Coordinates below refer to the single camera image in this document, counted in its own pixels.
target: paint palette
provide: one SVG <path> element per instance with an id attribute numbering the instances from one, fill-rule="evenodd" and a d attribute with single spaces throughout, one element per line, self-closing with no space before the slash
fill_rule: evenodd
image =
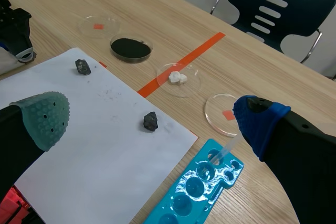
<path id="1" fill-rule="evenodd" d="M 222 148 L 209 139 L 144 224 L 204 223 L 222 191 L 234 186 L 244 167 L 231 153 L 210 163 Z"/>

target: black rock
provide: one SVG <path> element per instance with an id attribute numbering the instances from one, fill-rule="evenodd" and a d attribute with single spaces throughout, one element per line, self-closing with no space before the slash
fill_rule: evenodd
<path id="1" fill-rule="evenodd" d="M 91 74 L 91 69 L 88 63 L 86 62 L 86 60 L 76 60 L 75 63 L 76 63 L 77 71 L 80 74 L 84 74 L 85 76 Z"/>
<path id="2" fill-rule="evenodd" d="M 157 125 L 158 123 L 158 118 L 156 117 L 155 112 L 151 112 L 143 118 L 143 126 L 145 129 L 154 132 L 159 126 Z"/>

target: orange label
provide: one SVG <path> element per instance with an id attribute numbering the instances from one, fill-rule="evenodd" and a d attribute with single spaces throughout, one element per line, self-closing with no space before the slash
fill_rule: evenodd
<path id="1" fill-rule="evenodd" d="M 96 24 L 93 25 L 93 28 L 94 29 L 98 29 L 98 30 L 103 30 L 104 29 L 104 25 L 96 23 Z"/>
<path id="2" fill-rule="evenodd" d="M 225 116 L 226 120 L 228 120 L 228 121 L 236 119 L 235 115 L 233 115 L 232 110 L 224 110 L 223 111 L 223 116 Z"/>

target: teal silicone gripper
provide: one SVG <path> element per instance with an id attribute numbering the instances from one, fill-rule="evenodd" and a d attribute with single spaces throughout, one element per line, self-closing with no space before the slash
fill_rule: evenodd
<path id="1" fill-rule="evenodd" d="M 46 92 L 10 105 L 21 108 L 26 130 L 41 150 L 50 150 L 65 133 L 70 107 L 62 93 Z"/>
<path id="2" fill-rule="evenodd" d="M 223 147 L 209 139 L 150 213 L 144 224 L 202 224 L 224 189 L 234 186 L 244 164 L 231 153 L 209 162 Z"/>

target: black powder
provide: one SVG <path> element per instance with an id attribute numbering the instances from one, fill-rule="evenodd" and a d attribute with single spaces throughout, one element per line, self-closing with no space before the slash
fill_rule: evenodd
<path id="1" fill-rule="evenodd" d="M 142 58 L 151 53 L 151 48 L 143 42 L 127 38 L 114 41 L 111 49 L 120 56 L 132 59 Z"/>

